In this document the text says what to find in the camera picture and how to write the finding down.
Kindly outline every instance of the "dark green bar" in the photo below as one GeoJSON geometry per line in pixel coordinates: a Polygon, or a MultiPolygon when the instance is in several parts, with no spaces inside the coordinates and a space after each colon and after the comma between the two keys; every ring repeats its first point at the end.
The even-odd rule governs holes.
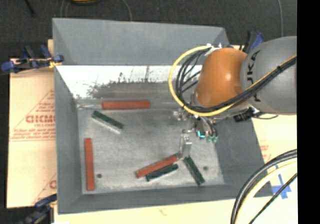
{"type": "Polygon", "coordinates": [[[183,159],[183,162],[185,166],[188,168],[189,172],[191,173],[192,177],[194,178],[198,186],[206,182],[204,177],[202,177],[200,171],[198,170],[195,162],[192,160],[190,156],[185,157],[183,159]]]}
{"type": "Polygon", "coordinates": [[[176,169],[178,169],[178,165],[176,163],[173,163],[171,165],[168,165],[166,167],[163,167],[159,170],[147,174],[145,178],[149,182],[152,179],[159,178],[160,176],[173,172],[176,169]]]}
{"type": "Polygon", "coordinates": [[[124,125],[122,123],[112,119],[111,117],[106,116],[105,114],[100,113],[99,111],[95,110],[91,116],[92,116],[92,118],[94,118],[94,119],[96,119],[96,120],[98,120],[108,126],[113,126],[113,127],[120,129],[120,130],[123,129],[123,127],[124,127],[124,125]]]}

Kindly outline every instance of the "cable bundle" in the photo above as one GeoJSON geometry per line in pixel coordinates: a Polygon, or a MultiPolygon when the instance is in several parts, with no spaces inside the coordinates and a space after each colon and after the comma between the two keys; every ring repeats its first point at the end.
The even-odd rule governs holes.
{"type": "Polygon", "coordinates": [[[186,111],[193,115],[197,116],[214,116],[218,115],[232,107],[236,107],[243,102],[247,101],[250,97],[255,95],[258,91],[260,91],[264,86],[266,86],[273,78],[275,78],[277,75],[279,75],[284,70],[288,69],[292,65],[294,65],[297,62],[297,55],[295,54],[291,58],[284,61],[281,65],[275,67],[273,70],[271,70],[269,73],[267,73],[265,76],[261,77],[258,81],[253,83],[250,87],[248,87],[245,91],[240,93],[239,95],[221,103],[216,106],[212,107],[200,107],[200,106],[192,106],[190,103],[186,102],[183,96],[183,92],[185,92],[187,89],[189,89],[191,86],[194,86],[197,82],[192,83],[187,88],[183,89],[183,86],[190,81],[193,77],[198,75],[200,72],[195,73],[191,77],[189,77],[186,81],[184,81],[187,74],[189,74],[192,69],[195,67],[196,63],[198,62],[200,56],[206,53],[205,50],[210,50],[212,48],[211,45],[206,46],[199,46],[196,48],[193,48],[191,50],[186,51],[184,54],[182,54],[172,65],[169,77],[168,77],[168,85],[169,90],[172,94],[172,97],[175,99],[175,101],[186,111]],[[175,82],[175,91],[172,84],[172,75],[176,68],[176,66],[185,58],[189,56],[186,61],[182,64],[177,79],[175,82]],[[191,66],[191,68],[188,70],[188,67],[191,65],[191,63],[195,60],[195,63],[191,66]]]}
{"type": "MultiPolygon", "coordinates": [[[[270,172],[268,175],[264,176],[263,178],[260,178],[261,175],[269,170],[272,167],[275,167],[278,164],[287,162],[292,159],[296,159],[298,157],[298,150],[294,149],[288,152],[285,152],[272,160],[270,160],[268,163],[266,163],[264,166],[262,166],[260,169],[258,169],[243,185],[241,188],[239,194],[237,195],[232,213],[231,213],[231,220],[230,224],[237,223],[237,219],[239,216],[240,211],[243,209],[243,206],[246,204],[248,199],[253,198],[255,194],[267,183],[269,182],[273,177],[279,175],[280,172],[283,172],[285,169],[288,169],[294,165],[297,165],[297,160],[291,161],[290,163],[287,163],[274,171],[270,172]]],[[[286,188],[296,177],[298,176],[298,173],[296,173],[292,178],[288,180],[286,184],[282,186],[282,188],[277,191],[273,195],[273,197],[270,199],[269,202],[258,212],[258,214],[249,222],[250,224],[254,222],[254,220],[272,203],[272,201],[283,191],[284,188],[286,188]]]]}

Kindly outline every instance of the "red bar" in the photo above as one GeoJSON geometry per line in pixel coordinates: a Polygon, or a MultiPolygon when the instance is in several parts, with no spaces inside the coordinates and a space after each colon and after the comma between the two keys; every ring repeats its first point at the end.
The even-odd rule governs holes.
{"type": "Polygon", "coordinates": [[[104,101],[103,110],[134,110],[150,108],[149,100],[130,100],[130,101],[104,101]]]}
{"type": "Polygon", "coordinates": [[[86,189],[88,191],[91,191],[95,189],[94,157],[93,157],[91,138],[86,138],[84,140],[84,152],[85,152],[85,170],[86,170],[86,189]]]}
{"type": "Polygon", "coordinates": [[[151,174],[151,173],[153,173],[153,172],[155,172],[155,171],[157,171],[157,170],[159,170],[161,168],[167,167],[167,166],[169,166],[169,165],[171,165],[171,164],[173,164],[173,163],[175,163],[177,161],[178,161],[178,159],[177,159],[176,155],[172,155],[172,156],[170,156],[168,158],[165,158],[165,159],[163,159],[163,160],[161,160],[159,162],[156,162],[156,163],[154,163],[152,165],[149,165],[149,166],[147,166],[145,168],[142,168],[142,169],[136,171],[135,175],[138,178],[140,178],[140,177],[146,176],[148,174],[151,174]]]}

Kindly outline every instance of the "black floor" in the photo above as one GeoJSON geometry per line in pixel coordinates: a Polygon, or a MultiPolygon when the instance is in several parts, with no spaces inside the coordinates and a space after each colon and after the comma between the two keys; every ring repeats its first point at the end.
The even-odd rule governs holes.
{"type": "MultiPolygon", "coordinates": [[[[25,45],[52,37],[52,17],[194,24],[223,27],[231,44],[244,44],[258,30],[266,40],[297,35],[298,0],[103,0],[74,5],[68,0],[0,0],[0,63],[20,56],[25,45]]],[[[6,209],[8,76],[0,76],[0,223],[22,219],[31,209],[6,209]]]]}

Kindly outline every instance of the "blue clamp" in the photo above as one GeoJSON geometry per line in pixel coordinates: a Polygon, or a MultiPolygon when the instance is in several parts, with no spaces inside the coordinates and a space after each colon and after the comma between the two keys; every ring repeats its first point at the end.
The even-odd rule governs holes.
{"type": "Polygon", "coordinates": [[[265,41],[264,35],[259,31],[248,32],[247,41],[242,49],[245,53],[250,53],[255,47],[262,44],[265,41]]]}
{"type": "Polygon", "coordinates": [[[52,63],[62,63],[65,60],[63,55],[52,56],[49,50],[43,44],[40,45],[39,48],[44,57],[43,59],[36,58],[31,47],[27,45],[22,51],[22,58],[16,60],[16,62],[10,60],[1,64],[2,72],[18,73],[25,70],[49,67],[52,63]]]}
{"type": "Polygon", "coordinates": [[[39,224],[43,221],[52,210],[51,203],[57,200],[57,194],[52,194],[35,203],[36,210],[20,221],[19,224],[39,224]]]}

